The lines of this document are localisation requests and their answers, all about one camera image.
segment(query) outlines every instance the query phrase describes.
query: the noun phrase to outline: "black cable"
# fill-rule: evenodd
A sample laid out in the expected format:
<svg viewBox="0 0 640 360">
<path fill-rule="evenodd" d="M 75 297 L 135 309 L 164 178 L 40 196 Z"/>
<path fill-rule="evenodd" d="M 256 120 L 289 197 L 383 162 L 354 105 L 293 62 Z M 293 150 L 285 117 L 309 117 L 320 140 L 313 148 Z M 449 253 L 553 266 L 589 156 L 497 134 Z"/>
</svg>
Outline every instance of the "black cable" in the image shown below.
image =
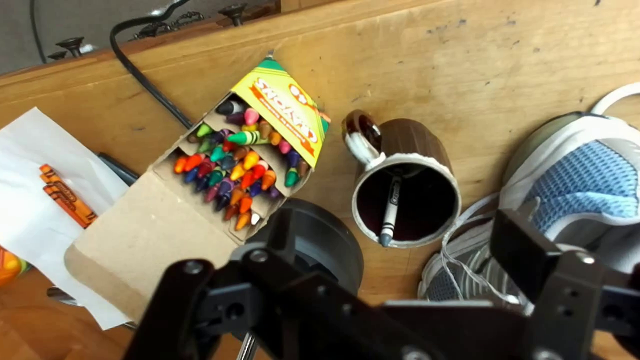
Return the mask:
<svg viewBox="0 0 640 360">
<path fill-rule="evenodd" d="M 30 24 L 32 24 L 32 36 L 34 36 L 34 42 L 35 42 L 35 47 L 37 47 L 37 55 L 40 55 L 42 64 L 45 64 L 45 55 L 44 55 L 42 42 L 40 42 L 37 20 L 35 20 L 35 0 L 28 2 L 28 17 L 30 17 Z"/>
<path fill-rule="evenodd" d="M 160 15 L 143 15 L 143 17 L 131 17 L 126 21 L 119 21 L 112 28 L 110 32 L 110 44 L 112 50 L 115 53 L 115 58 L 119 59 L 119 64 L 140 81 L 140 86 L 152 93 L 171 116 L 176 116 L 176 120 L 184 126 L 184 128 L 192 128 L 192 120 L 181 114 L 138 67 L 131 59 L 126 58 L 126 53 L 119 50 L 117 44 L 117 33 L 133 28 L 133 25 L 143 25 L 143 24 L 152 24 L 152 21 L 164 21 L 167 20 L 176 7 L 184 5 L 188 0 L 177 0 L 173 3 L 170 3 Z"/>
<path fill-rule="evenodd" d="M 126 167 L 121 162 L 117 162 L 106 152 L 97 152 L 97 157 L 127 186 L 131 186 L 140 178 L 140 173 Z"/>
</svg>

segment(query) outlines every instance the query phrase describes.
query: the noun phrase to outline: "mug handle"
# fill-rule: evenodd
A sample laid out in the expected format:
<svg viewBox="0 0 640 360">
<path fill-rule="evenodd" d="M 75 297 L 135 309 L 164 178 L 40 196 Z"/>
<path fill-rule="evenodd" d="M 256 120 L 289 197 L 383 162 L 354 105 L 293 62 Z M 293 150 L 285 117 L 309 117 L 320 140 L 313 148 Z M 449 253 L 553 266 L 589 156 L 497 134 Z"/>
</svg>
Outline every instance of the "mug handle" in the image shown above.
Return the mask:
<svg viewBox="0 0 640 360">
<path fill-rule="evenodd" d="M 381 132 L 366 111 L 349 111 L 342 122 L 342 134 L 345 148 L 366 170 L 385 157 L 381 152 Z"/>
</svg>

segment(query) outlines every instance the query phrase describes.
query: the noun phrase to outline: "cardboard box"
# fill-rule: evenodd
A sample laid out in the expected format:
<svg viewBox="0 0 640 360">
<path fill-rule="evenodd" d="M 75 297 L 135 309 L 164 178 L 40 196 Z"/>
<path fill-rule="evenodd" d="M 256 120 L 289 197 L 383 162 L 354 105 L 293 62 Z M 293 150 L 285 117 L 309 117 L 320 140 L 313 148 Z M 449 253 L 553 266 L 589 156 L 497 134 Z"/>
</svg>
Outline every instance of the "cardboard box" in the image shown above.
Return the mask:
<svg viewBox="0 0 640 360">
<path fill-rule="evenodd" d="M 265 58 L 247 72 L 221 103 L 230 99 L 258 110 L 309 164 L 307 175 L 312 175 L 328 132 L 328 120 L 276 59 Z M 184 183 L 185 173 L 176 173 L 173 167 L 176 157 L 198 154 L 200 143 L 193 143 L 192 137 L 200 126 L 205 124 L 216 132 L 221 128 L 238 132 L 241 124 L 235 120 L 238 116 L 225 117 L 216 110 L 203 116 L 68 250 L 69 272 L 131 319 L 140 319 L 143 314 L 166 266 L 184 258 L 205 258 L 216 268 L 223 266 L 232 250 L 258 232 L 267 216 L 305 183 L 307 175 L 292 188 L 284 186 L 287 164 L 278 148 L 269 143 L 249 145 L 276 172 L 274 188 L 279 196 L 259 194 L 251 200 L 251 212 L 259 216 L 253 225 L 238 232 L 234 221 L 223 221 L 223 210 L 214 212 L 214 203 L 205 203 L 203 194 L 196 194 L 193 183 Z"/>
</svg>

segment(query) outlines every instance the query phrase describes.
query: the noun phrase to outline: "crayon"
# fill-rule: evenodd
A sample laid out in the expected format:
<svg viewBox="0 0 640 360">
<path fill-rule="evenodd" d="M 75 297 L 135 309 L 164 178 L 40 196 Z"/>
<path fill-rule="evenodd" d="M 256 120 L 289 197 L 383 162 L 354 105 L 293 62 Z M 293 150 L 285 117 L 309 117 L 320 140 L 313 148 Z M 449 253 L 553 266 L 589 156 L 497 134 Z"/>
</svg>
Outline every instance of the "crayon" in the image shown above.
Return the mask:
<svg viewBox="0 0 640 360">
<path fill-rule="evenodd" d="M 292 150 L 292 145 L 285 140 L 279 140 L 278 150 L 279 150 L 279 154 L 287 154 Z"/>
<path fill-rule="evenodd" d="M 253 108 L 244 110 L 244 124 L 258 124 L 259 114 Z"/>
<path fill-rule="evenodd" d="M 209 203 L 216 197 L 217 190 L 219 190 L 219 181 L 209 186 L 203 194 L 203 203 Z"/>
<path fill-rule="evenodd" d="M 227 175 L 232 181 L 239 180 L 244 175 L 244 165 L 241 164 L 235 164 L 232 173 Z"/>
<path fill-rule="evenodd" d="M 258 124 L 241 124 L 239 130 L 241 132 L 258 132 Z"/>
<path fill-rule="evenodd" d="M 256 180 L 253 180 L 253 170 L 247 170 L 244 172 L 241 180 L 239 180 L 239 188 L 241 190 L 247 190 L 247 186 L 251 186 Z"/>
<path fill-rule="evenodd" d="M 298 167 L 287 167 L 285 175 L 284 175 L 284 186 L 293 188 L 298 183 L 298 180 L 299 180 Z"/>
<path fill-rule="evenodd" d="M 212 140 L 214 136 L 203 136 L 201 140 L 200 140 L 200 145 L 198 145 L 198 152 L 209 152 L 212 148 L 214 148 L 214 140 Z"/>
<path fill-rule="evenodd" d="M 244 196 L 244 190 L 241 188 L 234 188 L 232 200 L 227 203 L 230 206 L 238 206 L 241 196 Z"/>
<path fill-rule="evenodd" d="M 225 122 L 234 124 L 234 126 L 241 126 L 244 124 L 244 114 L 235 111 L 235 114 L 227 114 Z"/>
<path fill-rule="evenodd" d="M 223 172 L 219 167 L 216 167 L 209 175 L 207 175 L 207 188 L 219 183 L 223 178 Z"/>
<path fill-rule="evenodd" d="M 28 262 L 0 246 L 0 286 L 12 282 L 28 269 Z"/>
<path fill-rule="evenodd" d="M 235 212 L 238 212 L 238 206 L 227 203 L 225 210 L 223 210 L 221 219 L 223 221 L 232 219 L 235 216 Z"/>
<path fill-rule="evenodd" d="M 184 172 L 193 170 L 198 164 L 203 162 L 203 157 L 205 157 L 203 154 L 192 154 L 192 156 L 188 156 L 185 162 L 184 162 Z"/>
<path fill-rule="evenodd" d="M 189 172 L 184 172 L 184 183 L 192 183 L 198 178 L 198 167 L 192 167 Z"/>
<path fill-rule="evenodd" d="M 221 141 L 221 148 L 223 148 L 223 152 L 234 152 L 234 150 L 235 150 L 235 143 L 223 140 L 223 141 Z"/>
<path fill-rule="evenodd" d="M 274 128 L 272 128 L 265 120 L 259 120 L 259 122 L 258 122 L 258 132 L 259 132 L 259 137 L 262 137 L 262 140 L 267 140 L 269 134 L 272 134 L 272 130 L 274 130 Z"/>
<path fill-rule="evenodd" d="M 298 175 L 299 175 L 299 178 L 307 175 L 307 170 L 309 170 L 309 164 L 301 159 L 301 162 L 298 164 Z"/>
<path fill-rule="evenodd" d="M 262 175 L 262 190 L 267 190 L 276 183 L 276 172 L 274 170 L 265 170 Z"/>
<path fill-rule="evenodd" d="M 185 141 L 188 141 L 188 143 L 198 143 L 200 137 L 196 136 L 196 132 L 192 132 L 192 134 L 185 136 Z"/>
<path fill-rule="evenodd" d="M 54 186 L 44 186 L 42 188 L 79 228 L 88 228 L 92 221 L 75 214 L 71 203 L 54 188 Z"/>
<path fill-rule="evenodd" d="M 184 172 L 185 157 L 188 157 L 185 154 L 181 154 L 181 156 L 176 157 L 176 162 L 173 162 L 173 172 L 176 172 L 176 173 L 181 173 L 181 172 Z"/>
<path fill-rule="evenodd" d="M 278 145 L 279 141 L 281 141 L 281 134 L 276 132 L 276 130 L 272 130 L 272 132 L 267 134 L 267 143 Z"/>
<path fill-rule="evenodd" d="M 272 188 L 267 190 L 267 196 L 269 196 L 269 197 L 279 197 L 278 188 L 276 188 L 276 186 L 272 186 Z"/>
<path fill-rule="evenodd" d="M 246 214 L 249 208 L 251 208 L 251 196 L 247 196 L 247 194 L 244 194 L 241 197 L 239 197 L 239 214 Z"/>
<path fill-rule="evenodd" d="M 258 152 L 246 152 L 241 165 L 244 165 L 244 170 L 249 170 L 249 167 L 253 167 L 258 162 L 259 162 Z"/>
<path fill-rule="evenodd" d="M 209 186 L 207 186 L 207 178 L 209 178 L 212 173 L 205 173 L 205 175 L 201 175 L 201 178 L 198 178 L 196 180 L 196 194 L 200 194 L 200 192 L 203 192 L 203 190 L 207 190 Z"/>
<path fill-rule="evenodd" d="M 235 159 L 234 159 L 234 156 L 225 154 L 223 157 L 219 157 L 217 165 L 219 165 L 223 172 L 230 172 L 230 170 L 235 165 Z"/>
<path fill-rule="evenodd" d="M 223 152 L 221 143 L 216 143 L 216 148 L 209 152 L 207 157 L 209 157 L 212 162 L 219 162 L 223 156 L 225 156 L 225 152 Z"/>
<path fill-rule="evenodd" d="M 225 136 L 227 141 L 232 143 L 267 143 L 265 140 L 259 137 L 259 132 L 234 132 L 230 136 Z"/>
<path fill-rule="evenodd" d="M 247 196 L 256 197 L 258 194 L 262 192 L 262 183 L 259 181 L 253 181 L 249 188 L 247 188 Z"/>
<path fill-rule="evenodd" d="M 209 136 L 214 130 L 207 126 L 207 124 L 200 124 L 200 128 L 198 128 L 198 132 L 196 132 L 196 136 L 198 137 L 203 137 L 203 136 Z"/>
<path fill-rule="evenodd" d="M 223 178 L 216 194 L 216 206 L 214 206 L 216 212 L 227 206 L 227 201 L 232 200 L 232 192 L 234 192 L 234 181 Z"/>
<path fill-rule="evenodd" d="M 247 152 L 249 152 L 249 148 L 238 148 L 238 150 L 234 152 L 234 159 L 239 162 Z"/>
<path fill-rule="evenodd" d="M 263 159 L 259 159 L 253 167 L 251 167 L 251 181 L 258 181 L 263 172 L 267 170 L 267 164 Z"/>
<path fill-rule="evenodd" d="M 227 97 L 225 102 L 221 102 L 216 111 L 217 114 L 223 114 L 223 116 L 232 116 L 232 114 L 238 114 L 238 111 L 244 111 L 244 103 L 234 99 L 234 97 Z"/>
<path fill-rule="evenodd" d="M 44 192 L 64 210 L 64 212 L 71 212 L 74 219 L 82 225 L 88 228 L 97 216 L 95 212 L 79 197 L 74 194 L 74 190 L 69 190 L 62 178 L 57 175 L 57 172 L 47 165 L 42 164 L 40 165 L 40 178 L 45 181 Z"/>
<path fill-rule="evenodd" d="M 293 188 L 298 183 L 298 165 L 301 162 L 299 154 L 296 150 L 289 150 L 285 156 L 284 156 L 287 167 L 285 167 L 285 175 L 284 175 L 284 186 L 285 188 Z"/>
<path fill-rule="evenodd" d="M 232 130 L 221 128 L 219 132 L 214 132 L 212 141 L 221 143 L 227 134 L 232 134 Z"/>
<path fill-rule="evenodd" d="M 212 170 L 214 170 L 214 162 L 205 157 L 201 164 L 198 164 L 198 178 L 207 175 Z"/>
<path fill-rule="evenodd" d="M 262 216 L 253 212 L 249 223 L 256 225 L 259 219 Z"/>
<path fill-rule="evenodd" d="M 234 229 L 241 232 L 249 223 L 249 212 L 238 216 Z"/>
</svg>

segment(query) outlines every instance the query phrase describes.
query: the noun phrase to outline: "green crayon box label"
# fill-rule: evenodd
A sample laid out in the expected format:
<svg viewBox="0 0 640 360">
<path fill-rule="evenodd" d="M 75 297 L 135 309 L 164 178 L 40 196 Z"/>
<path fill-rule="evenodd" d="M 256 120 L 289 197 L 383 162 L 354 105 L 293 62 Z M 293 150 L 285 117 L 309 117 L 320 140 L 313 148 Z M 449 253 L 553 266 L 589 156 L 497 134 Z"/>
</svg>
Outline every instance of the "green crayon box label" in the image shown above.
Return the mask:
<svg viewBox="0 0 640 360">
<path fill-rule="evenodd" d="M 232 91 L 259 111 L 312 167 L 318 164 L 330 120 L 279 62 L 263 58 Z"/>
</svg>

